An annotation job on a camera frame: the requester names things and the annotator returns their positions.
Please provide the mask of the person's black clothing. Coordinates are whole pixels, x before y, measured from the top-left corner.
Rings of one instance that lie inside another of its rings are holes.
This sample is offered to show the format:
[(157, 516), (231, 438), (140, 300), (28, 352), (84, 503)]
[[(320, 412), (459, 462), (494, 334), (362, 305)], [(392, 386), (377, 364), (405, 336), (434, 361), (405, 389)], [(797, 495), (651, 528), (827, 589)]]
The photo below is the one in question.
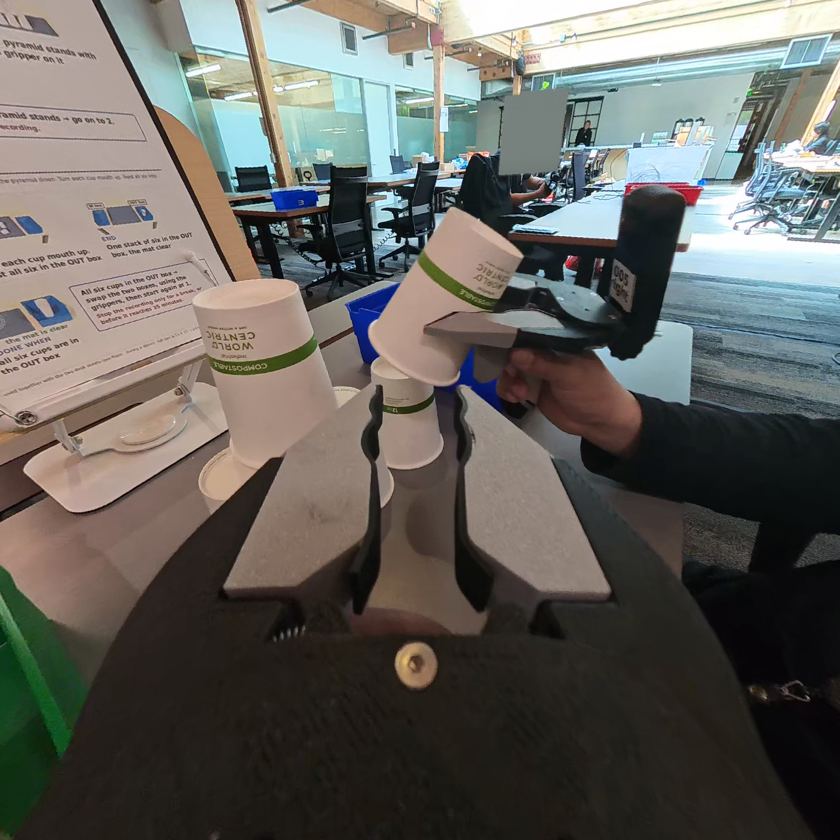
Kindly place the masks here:
[(816, 838), (839, 837), (838, 562), (760, 574), (684, 560), (766, 752)]

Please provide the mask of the green plastic bin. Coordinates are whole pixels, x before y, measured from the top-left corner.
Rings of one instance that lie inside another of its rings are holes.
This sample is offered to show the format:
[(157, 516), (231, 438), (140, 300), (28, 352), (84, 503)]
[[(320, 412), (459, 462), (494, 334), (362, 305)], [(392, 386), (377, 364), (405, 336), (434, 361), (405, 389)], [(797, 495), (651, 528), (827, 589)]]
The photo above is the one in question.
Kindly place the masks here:
[(14, 833), (67, 750), (88, 686), (56, 627), (1, 569), (1, 824)]

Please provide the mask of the brown desk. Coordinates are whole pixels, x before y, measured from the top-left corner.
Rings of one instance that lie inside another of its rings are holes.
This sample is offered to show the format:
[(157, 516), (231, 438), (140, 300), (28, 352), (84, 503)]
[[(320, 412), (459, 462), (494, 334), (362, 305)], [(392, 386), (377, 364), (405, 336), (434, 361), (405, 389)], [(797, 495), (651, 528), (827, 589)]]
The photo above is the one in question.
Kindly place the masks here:
[(243, 228), (246, 243), (252, 254), (256, 253), (256, 241), (258, 241), (261, 247), (261, 255), (270, 268), (270, 275), (282, 279), (284, 275), (281, 259), (277, 252), (277, 243), (271, 232), (271, 226), (285, 224), (288, 232), (291, 233), (298, 220), (318, 218), (327, 214), (329, 199), (324, 193), (318, 195), (317, 205), (311, 207), (278, 210), (272, 201), (268, 201), (241, 203), (232, 205), (231, 209)]

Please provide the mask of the row of grey office chairs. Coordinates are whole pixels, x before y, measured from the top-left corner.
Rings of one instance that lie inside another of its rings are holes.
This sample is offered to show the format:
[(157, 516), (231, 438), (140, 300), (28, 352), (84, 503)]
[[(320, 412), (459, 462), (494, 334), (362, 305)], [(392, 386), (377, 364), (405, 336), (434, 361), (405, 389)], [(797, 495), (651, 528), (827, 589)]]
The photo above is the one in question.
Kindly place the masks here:
[(777, 151), (761, 142), (755, 167), (744, 187), (745, 199), (729, 219), (751, 213), (733, 226), (745, 235), (773, 226), (788, 239), (800, 242), (839, 241), (838, 141), (834, 154), (816, 154), (801, 146)]

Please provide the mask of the person's right forearm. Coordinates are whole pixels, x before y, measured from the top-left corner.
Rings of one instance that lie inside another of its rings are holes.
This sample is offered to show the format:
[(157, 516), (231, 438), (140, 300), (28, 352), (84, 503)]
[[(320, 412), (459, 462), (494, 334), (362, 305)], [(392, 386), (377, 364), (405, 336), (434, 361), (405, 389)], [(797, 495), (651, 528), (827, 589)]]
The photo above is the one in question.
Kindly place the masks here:
[(584, 440), (589, 471), (735, 518), (838, 533), (838, 420), (636, 399), (634, 453), (611, 455)]

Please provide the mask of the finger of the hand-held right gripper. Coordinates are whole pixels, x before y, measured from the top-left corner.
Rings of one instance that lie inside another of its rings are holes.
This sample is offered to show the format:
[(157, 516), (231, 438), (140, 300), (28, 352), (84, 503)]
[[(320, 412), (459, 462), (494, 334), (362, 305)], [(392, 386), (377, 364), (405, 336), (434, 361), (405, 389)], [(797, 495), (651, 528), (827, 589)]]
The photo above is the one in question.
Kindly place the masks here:
[(425, 324), (423, 332), (451, 342), (509, 350), (527, 315), (526, 311), (457, 311)]

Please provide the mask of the long grey desk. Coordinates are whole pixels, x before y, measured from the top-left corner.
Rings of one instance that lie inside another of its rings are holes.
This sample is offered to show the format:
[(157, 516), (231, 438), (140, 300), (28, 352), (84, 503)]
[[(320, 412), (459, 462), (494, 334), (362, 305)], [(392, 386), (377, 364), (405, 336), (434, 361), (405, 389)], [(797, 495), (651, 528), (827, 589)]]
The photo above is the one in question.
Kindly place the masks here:
[(634, 273), (635, 282), (624, 284), (633, 289), (634, 302), (657, 301), (661, 306), (674, 254), (688, 249), (697, 207), (686, 207), (674, 242), (661, 243), (654, 234), (630, 239), (620, 233), (623, 201), (621, 192), (602, 192), (515, 227), (508, 237), (517, 246), (531, 244), (582, 256), (585, 265), (603, 257), (607, 291), (613, 280), (613, 268), (607, 264), (612, 260), (626, 274)]

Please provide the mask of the white board stand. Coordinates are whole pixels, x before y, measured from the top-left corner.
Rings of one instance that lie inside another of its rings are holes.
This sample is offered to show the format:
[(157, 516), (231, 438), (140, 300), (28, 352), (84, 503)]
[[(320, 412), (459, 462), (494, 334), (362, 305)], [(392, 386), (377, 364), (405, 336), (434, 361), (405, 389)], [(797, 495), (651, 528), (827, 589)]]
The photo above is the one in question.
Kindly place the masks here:
[(56, 444), (30, 458), (24, 475), (68, 512), (104, 508), (228, 430), (214, 386), (189, 363), (171, 390), (71, 434), (50, 425)]

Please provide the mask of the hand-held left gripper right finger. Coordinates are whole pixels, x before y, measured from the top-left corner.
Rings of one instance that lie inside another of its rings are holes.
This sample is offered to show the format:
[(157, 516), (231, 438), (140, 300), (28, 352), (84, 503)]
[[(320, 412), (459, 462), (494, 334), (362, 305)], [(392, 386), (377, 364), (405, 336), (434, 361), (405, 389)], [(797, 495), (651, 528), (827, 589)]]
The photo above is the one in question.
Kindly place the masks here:
[(455, 579), (474, 610), (609, 601), (550, 453), (466, 385), (455, 392), (455, 432)]

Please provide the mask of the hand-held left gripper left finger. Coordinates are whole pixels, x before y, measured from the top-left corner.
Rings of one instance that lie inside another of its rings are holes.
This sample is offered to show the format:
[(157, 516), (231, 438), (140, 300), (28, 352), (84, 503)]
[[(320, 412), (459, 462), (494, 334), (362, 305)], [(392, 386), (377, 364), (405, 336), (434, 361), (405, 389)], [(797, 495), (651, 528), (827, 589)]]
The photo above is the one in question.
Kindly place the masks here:
[(382, 560), (382, 415), (382, 387), (368, 385), (288, 449), (228, 574), (228, 598), (362, 614)]

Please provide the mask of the white instruction board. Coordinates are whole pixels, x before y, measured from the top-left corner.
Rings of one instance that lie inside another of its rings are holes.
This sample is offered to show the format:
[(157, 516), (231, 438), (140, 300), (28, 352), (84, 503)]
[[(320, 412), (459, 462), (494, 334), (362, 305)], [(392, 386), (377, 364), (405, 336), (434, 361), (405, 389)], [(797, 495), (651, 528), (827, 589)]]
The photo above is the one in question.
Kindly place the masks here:
[(204, 353), (233, 281), (99, 2), (2, 2), (2, 432)]

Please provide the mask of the red plastic bin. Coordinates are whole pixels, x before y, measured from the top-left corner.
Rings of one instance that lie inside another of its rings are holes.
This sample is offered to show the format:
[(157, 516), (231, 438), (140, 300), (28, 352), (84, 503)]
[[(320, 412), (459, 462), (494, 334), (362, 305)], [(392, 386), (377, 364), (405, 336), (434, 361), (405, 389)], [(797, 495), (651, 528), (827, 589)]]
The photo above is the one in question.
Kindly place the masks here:
[(628, 182), (619, 224), (692, 230), (701, 194), (701, 186), (687, 182)]

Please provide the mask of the person's right hand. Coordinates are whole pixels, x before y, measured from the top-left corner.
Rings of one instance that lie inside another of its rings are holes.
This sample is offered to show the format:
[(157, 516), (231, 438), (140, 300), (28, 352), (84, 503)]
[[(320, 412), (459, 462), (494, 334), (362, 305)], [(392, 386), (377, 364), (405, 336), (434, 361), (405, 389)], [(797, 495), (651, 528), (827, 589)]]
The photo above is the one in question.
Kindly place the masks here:
[(533, 403), (560, 431), (609, 455), (628, 457), (639, 445), (644, 419), (640, 403), (591, 351), (511, 350), (497, 393), (510, 403)]

